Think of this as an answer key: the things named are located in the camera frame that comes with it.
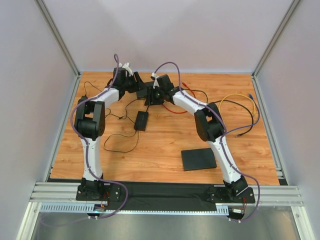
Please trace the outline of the black network switch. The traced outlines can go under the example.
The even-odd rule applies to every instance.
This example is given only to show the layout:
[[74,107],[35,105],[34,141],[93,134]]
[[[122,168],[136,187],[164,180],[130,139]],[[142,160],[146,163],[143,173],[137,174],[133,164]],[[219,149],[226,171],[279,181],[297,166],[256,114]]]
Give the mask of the black network switch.
[[215,169],[217,167],[214,153],[210,148],[182,150],[181,159],[185,172]]
[[147,88],[153,87],[154,81],[145,82],[145,89],[136,92],[136,97],[138,100],[146,99]]

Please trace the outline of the small black box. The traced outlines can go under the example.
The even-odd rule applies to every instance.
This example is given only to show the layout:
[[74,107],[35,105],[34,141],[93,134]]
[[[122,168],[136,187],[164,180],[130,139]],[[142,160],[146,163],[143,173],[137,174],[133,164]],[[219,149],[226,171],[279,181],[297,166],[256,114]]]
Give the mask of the small black box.
[[149,113],[147,111],[138,111],[134,123],[134,129],[136,131],[146,131],[148,123]]

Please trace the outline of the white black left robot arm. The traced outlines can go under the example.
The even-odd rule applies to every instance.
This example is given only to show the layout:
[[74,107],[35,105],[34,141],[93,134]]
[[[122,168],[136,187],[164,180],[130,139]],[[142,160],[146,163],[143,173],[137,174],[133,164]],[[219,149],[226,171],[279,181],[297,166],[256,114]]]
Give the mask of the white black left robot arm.
[[126,92],[135,93],[141,89],[142,80],[137,78],[130,64],[119,64],[113,70],[113,78],[104,90],[93,97],[82,96],[71,112],[71,127],[81,138],[84,155],[83,178],[87,181],[101,181],[103,171],[100,163],[101,136],[105,132],[105,110],[119,101]]

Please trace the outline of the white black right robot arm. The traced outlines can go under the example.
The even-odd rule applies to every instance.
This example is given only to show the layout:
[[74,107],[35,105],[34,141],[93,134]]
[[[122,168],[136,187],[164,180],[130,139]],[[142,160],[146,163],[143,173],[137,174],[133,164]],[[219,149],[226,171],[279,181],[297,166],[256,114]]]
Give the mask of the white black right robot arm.
[[226,194],[231,198],[240,196],[248,189],[248,183],[238,170],[225,139],[226,126],[215,103],[205,103],[192,97],[180,86],[175,87],[167,74],[151,74],[153,86],[148,89],[152,105],[170,102],[194,116],[198,136],[211,148],[222,171]]

